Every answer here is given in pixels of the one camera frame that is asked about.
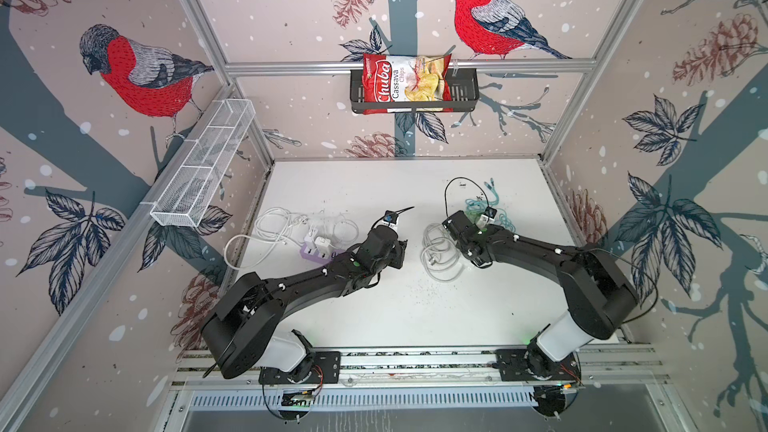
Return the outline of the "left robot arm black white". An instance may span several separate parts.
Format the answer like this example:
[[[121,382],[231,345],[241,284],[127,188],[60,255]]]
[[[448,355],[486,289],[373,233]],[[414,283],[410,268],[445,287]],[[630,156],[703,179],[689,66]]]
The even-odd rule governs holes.
[[[222,377],[234,379],[260,367],[285,373],[291,381],[308,378],[315,349],[297,330],[277,334],[280,322],[316,303],[374,287],[385,268],[403,266],[406,249],[393,228],[378,225],[362,243],[315,269],[282,278],[241,276],[200,325]]]

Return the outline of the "white charger plug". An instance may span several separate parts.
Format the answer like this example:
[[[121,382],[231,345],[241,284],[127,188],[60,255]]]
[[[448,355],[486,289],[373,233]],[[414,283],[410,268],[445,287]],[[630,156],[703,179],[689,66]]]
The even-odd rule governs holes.
[[[332,241],[323,236],[318,236],[314,239],[316,248],[316,255],[323,259],[330,257],[332,254]]]

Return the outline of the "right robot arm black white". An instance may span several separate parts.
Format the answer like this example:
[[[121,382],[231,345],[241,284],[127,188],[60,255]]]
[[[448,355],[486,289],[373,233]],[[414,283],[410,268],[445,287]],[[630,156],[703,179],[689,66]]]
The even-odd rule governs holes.
[[[602,250],[543,242],[493,224],[479,226],[463,211],[442,226],[474,266],[509,264],[561,287],[567,311],[526,348],[526,366],[539,379],[551,378],[582,346],[611,338],[639,304],[635,287]]]

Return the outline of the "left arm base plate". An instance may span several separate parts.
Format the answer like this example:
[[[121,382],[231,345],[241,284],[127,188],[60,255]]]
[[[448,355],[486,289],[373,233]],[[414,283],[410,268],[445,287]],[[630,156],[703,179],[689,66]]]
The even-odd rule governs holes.
[[[260,385],[327,385],[337,384],[341,369],[341,353],[338,351],[310,352],[289,372],[263,367],[259,374]]]

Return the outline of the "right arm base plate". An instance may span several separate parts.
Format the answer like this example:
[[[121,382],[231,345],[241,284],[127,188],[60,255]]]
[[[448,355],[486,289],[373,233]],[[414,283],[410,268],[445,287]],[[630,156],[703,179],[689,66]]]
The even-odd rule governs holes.
[[[494,354],[495,368],[503,382],[581,381],[581,369],[573,353],[559,362],[524,347],[497,349]]]

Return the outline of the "purple power strip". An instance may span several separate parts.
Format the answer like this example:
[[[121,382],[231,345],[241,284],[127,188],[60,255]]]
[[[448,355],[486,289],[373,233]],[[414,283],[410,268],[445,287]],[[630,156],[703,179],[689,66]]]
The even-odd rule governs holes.
[[[305,243],[302,245],[299,251],[299,255],[308,261],[312,261],[318,264],[327,264],[342,252],[343,249],[338,249],[331,245],[314,245],[310,247],[307,243]]]

